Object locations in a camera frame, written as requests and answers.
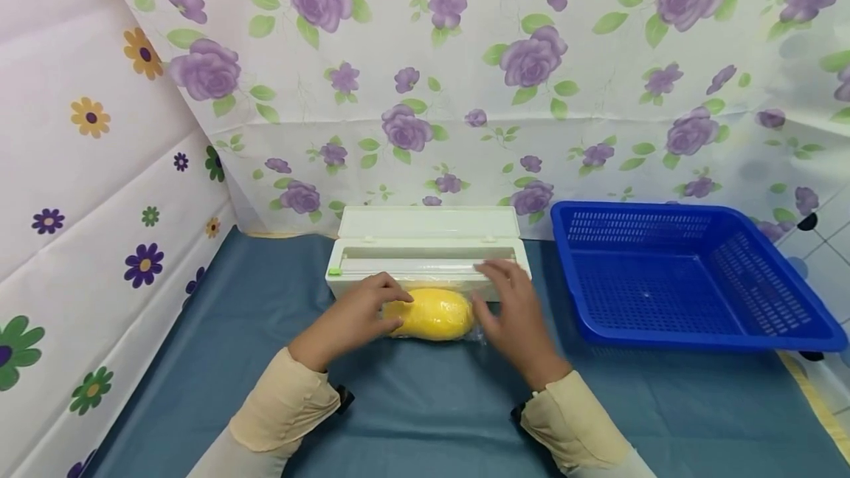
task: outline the forearm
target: forearm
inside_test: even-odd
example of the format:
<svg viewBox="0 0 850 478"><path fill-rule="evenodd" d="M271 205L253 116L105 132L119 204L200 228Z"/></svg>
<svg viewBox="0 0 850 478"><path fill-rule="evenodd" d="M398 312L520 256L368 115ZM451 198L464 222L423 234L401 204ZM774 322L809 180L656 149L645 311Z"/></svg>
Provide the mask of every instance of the forearm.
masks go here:
<svg viewBox="0 0 850 478"><path fill-rule="evenodd" d="M655 477L575 371L528 401L520 423L571 477Z"/></svg>
<svg viewBox="0 0 850 478"><path fill-rule="evenodd" d="M304 435L339 405L328 374L310 371L283 349L189 477L279 478Z"/></svg>

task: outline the sleeve cuff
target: sleeve cuff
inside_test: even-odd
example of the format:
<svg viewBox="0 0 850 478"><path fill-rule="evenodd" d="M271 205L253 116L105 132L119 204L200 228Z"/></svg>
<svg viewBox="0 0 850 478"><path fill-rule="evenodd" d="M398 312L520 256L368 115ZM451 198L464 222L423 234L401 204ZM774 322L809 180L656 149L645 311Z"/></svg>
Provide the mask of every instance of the sleeve cuff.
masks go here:
<svg viewBox="0 0 850 478"><path fill-rule="evenodd" d="M304 435L340 406L327 373L308 370L282 349L231 418L230 433L251 451L287 448L292 455Z"/></svg>
<svg viewBox="0 0 850 478"><path fill-rule="evenodd" d="M564 468L614 468L632 450L576 371L528 401L520 424Z"/></svg>

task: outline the box lid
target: box lid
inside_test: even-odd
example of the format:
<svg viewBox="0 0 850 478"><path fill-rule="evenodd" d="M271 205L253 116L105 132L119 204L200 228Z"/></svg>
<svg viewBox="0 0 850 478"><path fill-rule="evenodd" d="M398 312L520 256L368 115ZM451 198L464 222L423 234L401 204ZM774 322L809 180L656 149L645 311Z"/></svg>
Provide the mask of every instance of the box lid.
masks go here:
<svg viewBox="0 0 850 478"><path fill-rule="evenodd" d="M346 207L340 238L519 238L513 207Z"/></svg>

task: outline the yellow fruit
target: yellow fruit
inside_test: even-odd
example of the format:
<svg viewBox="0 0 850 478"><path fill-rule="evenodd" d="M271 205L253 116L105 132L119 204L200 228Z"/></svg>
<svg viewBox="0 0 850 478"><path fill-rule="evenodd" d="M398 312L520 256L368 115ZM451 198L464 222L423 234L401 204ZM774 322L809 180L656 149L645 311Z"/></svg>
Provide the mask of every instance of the yellow fruit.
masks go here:
<svg viewBox="0 0 850 478"><path fill-rule="evenodd" d="M384 317L401 317L404 325L392 336L444 342L458 339L473 327L469 301L463 295L441 288L410 290L413 303L391 301L384 305Z"/></svg>

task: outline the green flower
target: green flower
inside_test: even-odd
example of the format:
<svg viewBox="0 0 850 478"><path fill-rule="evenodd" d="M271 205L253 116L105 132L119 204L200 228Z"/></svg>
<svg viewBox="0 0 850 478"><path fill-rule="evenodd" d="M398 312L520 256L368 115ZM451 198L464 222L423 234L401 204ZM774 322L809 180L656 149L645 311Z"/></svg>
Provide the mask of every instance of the green flower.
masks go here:
<svg viewBox="0 0 850 478"><path fill-rule="evenodd" d="M210 171L210 181L224 181L224 169L221 166L221 159L218 158L218 152L212 146L207 146L207 160L204 166Z"/></svg>
<svg viewBox="0 0 850 478"><path fill-rule="evenodd" d="M77 389L71 394L71 413L78 412L80 416L84 415L89 410L89 407L96 409L100 405L100 396L108 393L112 389L112 371L108 371L106 366L101 366L97 372L90 372L83 379L83 383L78 385Z"/></svg>
<svg viewBox="0 0 850 478"><path fill-rule="evenodd" d="M159 211L155 207L148 207L142 211L142 223L147 227L153 227L159 221Z"/></svg>
<svg viewBox="0 0 850 478"><path fill-rule="evenodd" d="M18 383L19 367L32 366L41 358L40 350L30 348L44 338L44 329L30 328L25 333L29 323L27 316L16 316L6 328L0 328L0 391L12 389Z"/></svg>

